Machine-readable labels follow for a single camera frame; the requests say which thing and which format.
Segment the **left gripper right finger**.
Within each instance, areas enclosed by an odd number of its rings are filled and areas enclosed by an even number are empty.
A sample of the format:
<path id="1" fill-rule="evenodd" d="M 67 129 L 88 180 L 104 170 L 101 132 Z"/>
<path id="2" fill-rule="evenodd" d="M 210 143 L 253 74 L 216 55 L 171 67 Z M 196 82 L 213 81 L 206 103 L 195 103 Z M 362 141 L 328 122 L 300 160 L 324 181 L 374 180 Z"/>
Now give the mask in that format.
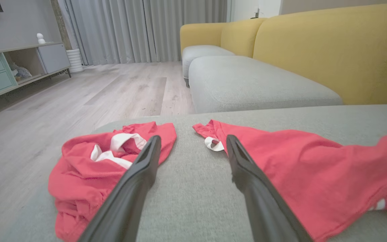
<path id="1" fill-rule="evenodd" d="M 313 239 L 241 141 L 227 136 L 232 181 L 244 195 L 255 242 L 311 242 Z"/>

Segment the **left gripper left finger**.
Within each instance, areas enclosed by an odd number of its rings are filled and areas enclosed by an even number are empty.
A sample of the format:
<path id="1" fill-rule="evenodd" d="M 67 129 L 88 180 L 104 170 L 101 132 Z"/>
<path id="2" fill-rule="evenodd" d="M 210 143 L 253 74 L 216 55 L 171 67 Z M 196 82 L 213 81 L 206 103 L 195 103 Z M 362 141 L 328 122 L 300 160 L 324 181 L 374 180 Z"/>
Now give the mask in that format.
<path id="1" fill-rule="evenodd" d="M 155 183 L 160 136 L 152 136 L 80 236 L 80 242 L 135 242 L 144 202 Z"/>

